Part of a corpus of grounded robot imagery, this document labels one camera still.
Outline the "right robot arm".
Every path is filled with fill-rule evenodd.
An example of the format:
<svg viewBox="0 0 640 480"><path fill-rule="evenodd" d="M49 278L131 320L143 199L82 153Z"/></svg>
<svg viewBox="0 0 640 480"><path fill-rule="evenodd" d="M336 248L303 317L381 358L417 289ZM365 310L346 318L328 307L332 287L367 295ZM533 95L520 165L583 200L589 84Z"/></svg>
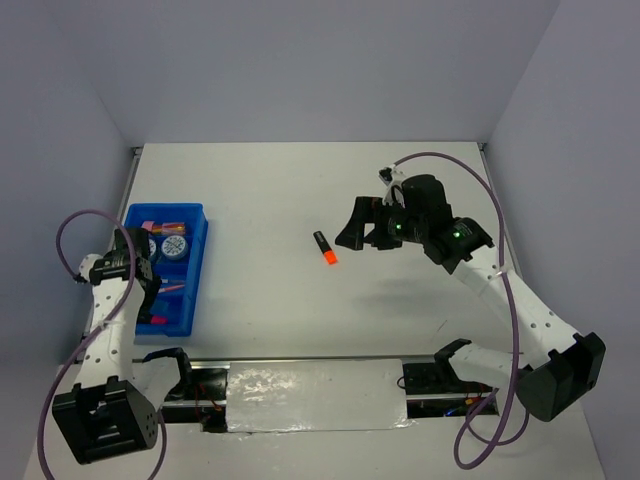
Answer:
<svg viewBox="0 0 640 480"><path fill-rule="evenodd" d="M466 382L513 389L534 418L549 422L592 390L606 347L553 314L516 274L499 264L499 250L473 219L457 217L434 176L407 177L394 167L379 173L383 197L359 196L337 245L359 251L418 244L436 265L465 285L507 326L516 326L516 353L459 339L435 355L436 383L457 391Z"/></svg>

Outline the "orange-capped black highlighter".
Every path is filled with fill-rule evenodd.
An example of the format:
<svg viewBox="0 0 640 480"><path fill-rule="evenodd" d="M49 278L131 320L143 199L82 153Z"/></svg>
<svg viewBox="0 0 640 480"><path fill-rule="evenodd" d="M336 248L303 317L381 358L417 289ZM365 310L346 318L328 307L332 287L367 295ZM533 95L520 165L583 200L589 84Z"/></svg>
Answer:
<svg viewBox="0 0 640 480"><path fill-rule="evenodd" d="M320 249L324 259L329 265L335 265L338 263L337 256L327 241L326 237L321 231L315 231L313 233L313 238L316 241L318 248Z"/></svg>

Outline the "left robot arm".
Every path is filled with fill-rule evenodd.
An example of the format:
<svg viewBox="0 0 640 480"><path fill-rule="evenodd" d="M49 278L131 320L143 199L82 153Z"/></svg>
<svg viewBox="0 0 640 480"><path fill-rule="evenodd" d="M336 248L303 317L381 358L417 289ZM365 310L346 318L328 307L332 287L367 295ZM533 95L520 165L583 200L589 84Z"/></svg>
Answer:
<svg viewBox="0 0 640 480"><path fill-rule="evenodd" d="M52 415L76 461L90 464L155 446L167 396L182 399L196 385L188 355L167 348L133 361L136 324L161 287L150 262L150 234L115 230L107 253L89 254L80 279L92 287L95 339L72 389L56 395Z"/></svg>

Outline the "blue white round jar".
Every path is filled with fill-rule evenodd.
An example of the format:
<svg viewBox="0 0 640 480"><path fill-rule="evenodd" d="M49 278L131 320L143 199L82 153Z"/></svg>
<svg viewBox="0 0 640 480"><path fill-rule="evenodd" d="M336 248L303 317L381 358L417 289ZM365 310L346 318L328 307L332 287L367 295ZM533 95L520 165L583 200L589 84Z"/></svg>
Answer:
<svg viewBox="0 0 640 480"><path fill-rule="evenodd" d="M155 239L150 238L149 241L149 260L155 263L159 258L159 248Z"/></svg>

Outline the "pink pen bundle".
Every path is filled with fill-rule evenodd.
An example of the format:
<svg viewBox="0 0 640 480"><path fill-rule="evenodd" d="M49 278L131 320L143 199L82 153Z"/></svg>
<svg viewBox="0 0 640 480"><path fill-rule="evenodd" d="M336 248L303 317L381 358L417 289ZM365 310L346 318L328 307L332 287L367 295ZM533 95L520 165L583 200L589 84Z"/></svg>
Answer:
<svg viewBox="0 0 640 480"><path fill-rule="evenodd" d="M154 221L144 221L141 227L154 236L185 236L187 233L186 224L183 222L155 223Z"/></svg>

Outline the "orange clear pen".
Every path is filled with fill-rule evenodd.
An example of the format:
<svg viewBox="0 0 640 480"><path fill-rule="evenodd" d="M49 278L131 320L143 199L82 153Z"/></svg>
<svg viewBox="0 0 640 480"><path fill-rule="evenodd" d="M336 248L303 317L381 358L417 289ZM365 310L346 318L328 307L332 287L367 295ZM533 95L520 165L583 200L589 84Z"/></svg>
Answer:
<svg viewBox="0 0 640 480"><path fill-rule="evenodd" d="M184 287L185 287L184 284L174 284L174 285L163 286L158 290L158 293L159 294L164 294L164 293L179 291L179 290L183 289Z"/></svg>

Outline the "blue-capped black highlighter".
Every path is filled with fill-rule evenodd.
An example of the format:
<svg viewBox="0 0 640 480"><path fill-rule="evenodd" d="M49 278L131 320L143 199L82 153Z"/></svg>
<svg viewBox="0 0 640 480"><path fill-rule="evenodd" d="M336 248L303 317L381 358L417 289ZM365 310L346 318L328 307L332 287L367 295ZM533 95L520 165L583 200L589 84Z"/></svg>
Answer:
<svg viewBox="0 0 640 480"><path fill-rule="evenodd" d="M165 312L169 308L169 303L164 300L157 299L152 307L153 311Z"/></svg>

